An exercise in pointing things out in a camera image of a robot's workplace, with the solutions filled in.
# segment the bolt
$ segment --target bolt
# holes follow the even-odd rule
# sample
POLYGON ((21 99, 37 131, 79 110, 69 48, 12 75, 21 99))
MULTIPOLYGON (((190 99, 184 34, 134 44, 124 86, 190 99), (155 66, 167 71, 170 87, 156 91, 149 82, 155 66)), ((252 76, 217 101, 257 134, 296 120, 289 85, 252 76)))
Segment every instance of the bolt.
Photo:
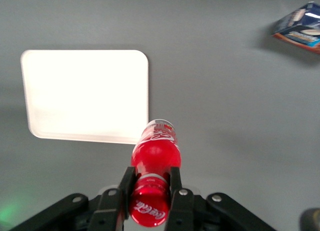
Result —
POLYGON ((222 198, 219 195, 215 194, 212 196, 212 200, 215 202, 221 202, 222 198))
POLYGON ((73 203, 77 203, 77 202, 79 202, 79 201, 81 201, 81 200, 82 200, 81 197, 75 197, 74 199, 72 199, 72 202, 73 202, 73 203))
POLYGON ((186 189, 180 189, 179 194, 184 196, 188 194, 188 191, 186 189))

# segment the black object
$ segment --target black object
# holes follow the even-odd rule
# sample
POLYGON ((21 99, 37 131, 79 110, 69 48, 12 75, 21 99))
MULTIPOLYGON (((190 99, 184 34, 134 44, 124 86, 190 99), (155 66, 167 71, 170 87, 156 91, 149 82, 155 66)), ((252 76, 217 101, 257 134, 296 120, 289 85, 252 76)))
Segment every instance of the black object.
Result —
MULTIPOLYGON (((128 167, 117 188, 90 201, 83 194, 71 194, 10 231, 123 231, 135 182, 135 167, 128 167)), ((276 231, 224 193, 203 199, 183 188, 178 167, 171 168, 170 192, 171 208, 164 231, 276 231)))

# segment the bottle cap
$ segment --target bottle cap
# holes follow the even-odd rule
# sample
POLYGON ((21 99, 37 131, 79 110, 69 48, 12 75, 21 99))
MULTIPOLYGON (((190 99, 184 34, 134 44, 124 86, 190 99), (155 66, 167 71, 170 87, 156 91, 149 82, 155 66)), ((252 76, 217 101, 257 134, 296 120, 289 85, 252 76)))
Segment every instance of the bottle cap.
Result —
POLYGON ((129 212, 141 226, 155 227, 163 224, 170 210, 169 185, 158 177, 141 177, 135 184, 129 212))

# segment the red bottle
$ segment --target red bottle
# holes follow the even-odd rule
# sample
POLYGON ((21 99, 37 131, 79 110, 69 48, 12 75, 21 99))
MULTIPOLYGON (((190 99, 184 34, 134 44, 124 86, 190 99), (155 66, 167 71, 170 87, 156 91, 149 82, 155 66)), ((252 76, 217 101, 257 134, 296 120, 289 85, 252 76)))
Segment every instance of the red bottle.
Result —
POLYGON ((164 223, 170 210, 170 168, 181 166, 181 156, 173 125, 163 119, 151 121, 133 149, 131 165, 137 182, 129 212, 145 227, 164 223))

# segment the green light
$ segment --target green light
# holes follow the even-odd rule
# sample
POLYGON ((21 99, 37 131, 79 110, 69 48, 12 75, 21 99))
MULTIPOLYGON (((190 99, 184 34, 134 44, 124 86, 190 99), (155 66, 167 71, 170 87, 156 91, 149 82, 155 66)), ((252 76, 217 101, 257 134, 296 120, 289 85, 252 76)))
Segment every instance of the green light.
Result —
POLYGON ((0 209, 0 221, 8 222, 11 217, 17 212, 19 209, 16 203, 10 203, 9 205, 0 209))

